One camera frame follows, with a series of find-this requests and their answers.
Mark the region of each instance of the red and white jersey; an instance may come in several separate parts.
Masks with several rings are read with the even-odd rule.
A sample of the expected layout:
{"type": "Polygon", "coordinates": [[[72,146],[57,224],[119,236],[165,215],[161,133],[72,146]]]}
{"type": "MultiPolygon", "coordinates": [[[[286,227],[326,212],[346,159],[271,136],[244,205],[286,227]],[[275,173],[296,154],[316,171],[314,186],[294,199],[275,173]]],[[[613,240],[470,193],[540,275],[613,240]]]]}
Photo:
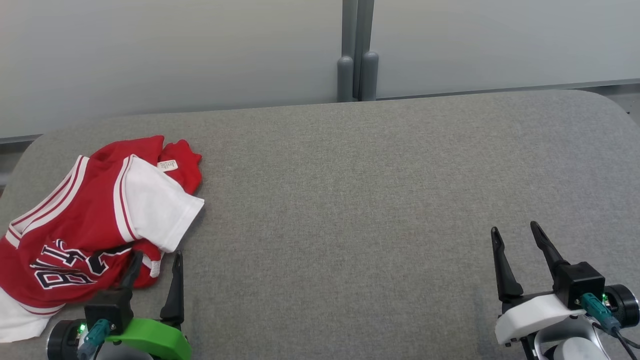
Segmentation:
{"type": "Polygon", "coordinates": [[[132,249],[145,255],[135,286],[156,281],[163,253],[204,204],[185,192],[200,183],[200,155],[184,140],[163,150],[163,141],[116,142],[78,157],[45,200],[10,223],[0,239],[0,342],[39,336],[66,303],[117,284],[132,249]]]}

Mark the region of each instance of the teal cable connector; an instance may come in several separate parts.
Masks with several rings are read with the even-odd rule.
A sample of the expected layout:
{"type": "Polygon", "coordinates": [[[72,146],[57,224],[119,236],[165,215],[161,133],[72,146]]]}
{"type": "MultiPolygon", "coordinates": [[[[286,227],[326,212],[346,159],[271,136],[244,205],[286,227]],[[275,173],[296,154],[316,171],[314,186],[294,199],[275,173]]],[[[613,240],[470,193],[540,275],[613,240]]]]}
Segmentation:
{"type": "Polygon", "coordinates": [[[111,326],[105,319],[95,322],[89,333],[84,337],[84,343],[78,348],[78,360],[93,359],[93,355],[98,347],[104,343],[109,336],[111,326]]]}
{"type": "Polygon", "coordinates": [[[611,311],[602,303],[600,299],[598,299],[592,293],[583,294],[580,297],[580,304],[582,304],[582,308],[587,311],[587,314],[593,316],[600,325],[602,326],[602,330],[604,330],[607,334],[610,334],[616,337],[613,333],[613,329],[620,330],[620,322],[618,319],[613,317],[611,311]]]}

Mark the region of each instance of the printed number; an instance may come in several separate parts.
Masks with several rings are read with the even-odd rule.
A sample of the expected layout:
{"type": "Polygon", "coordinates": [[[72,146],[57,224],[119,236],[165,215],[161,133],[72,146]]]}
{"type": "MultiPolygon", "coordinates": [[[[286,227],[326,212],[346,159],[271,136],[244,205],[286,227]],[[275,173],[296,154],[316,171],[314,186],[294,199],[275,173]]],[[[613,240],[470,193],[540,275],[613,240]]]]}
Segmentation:
{"type": "Polygon", "coordinates": [[[95,281],[91,280],[86,274],[69,272],[77,260],[85,261],[93,275],[102,275],[109,268],[103,260],[103,256],[121,255],[131,250],[131,244],[126,244],[87,256],[77,249],[65,249],[65,245],[62,239],[58,239],[56,240],[57,249],[44,245],[41,251],[42,255],[60,260],[63,266],[52,265],[41,259],[37,259],[31,264],[31,268],[38,269],[34,275],[42,285],[42,288],[51,289],[58,286],[93,284],[95,281]]]}
{"type": "Polygon", "coordinates": [[[89,279],[81,272],[62,273],[50,270],[37,270],[36,278],[40,281],[43,289],[57,288],[58,286],[68,285],[87,285],[93,284],[95,281],[89,279]]]}

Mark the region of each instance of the white wall panel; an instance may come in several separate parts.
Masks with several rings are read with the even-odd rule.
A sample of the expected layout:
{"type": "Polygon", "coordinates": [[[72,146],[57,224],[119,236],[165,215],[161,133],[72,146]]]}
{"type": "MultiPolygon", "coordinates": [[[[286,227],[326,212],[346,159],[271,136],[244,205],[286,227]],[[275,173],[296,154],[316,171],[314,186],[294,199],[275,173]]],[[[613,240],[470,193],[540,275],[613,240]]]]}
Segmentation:
{"type": "Polygon", "coordinates": [[[0,138],[336,97],[342,1],[3,0],[0,138]]]}
{"type": "Polygon", "coordinates": [[[376,0],[378,97],[640,78],[640,0],[376,0]]]}

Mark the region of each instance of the gray fabric surface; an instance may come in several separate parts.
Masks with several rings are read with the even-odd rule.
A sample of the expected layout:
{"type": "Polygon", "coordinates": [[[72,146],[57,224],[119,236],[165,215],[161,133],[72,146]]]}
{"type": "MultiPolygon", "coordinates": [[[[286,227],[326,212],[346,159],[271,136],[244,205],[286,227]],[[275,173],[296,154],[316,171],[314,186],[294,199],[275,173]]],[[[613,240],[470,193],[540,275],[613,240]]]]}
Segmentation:
{"type": "MultiPolygon", "coordinates": [[[[56,131],[17,165],[0,225],[47,195],[78,154],[155,134],[203,155],[205,206],[182,242],[194,359],[523,359],[493,334],[493,225],[526,292],[552,285],[531,220],[567,260],[640,291],[640,128],[610,100],[569,90],[56,131]]],[[[157,286],[134,293],[136,315],[158,316],[171,261],[157,286]]],[[[49,329],[81,315],[68,306],[49,329]]],[[[43,338],[0,345],[7,359],[42,359],[43,349],[43,338]]]]}

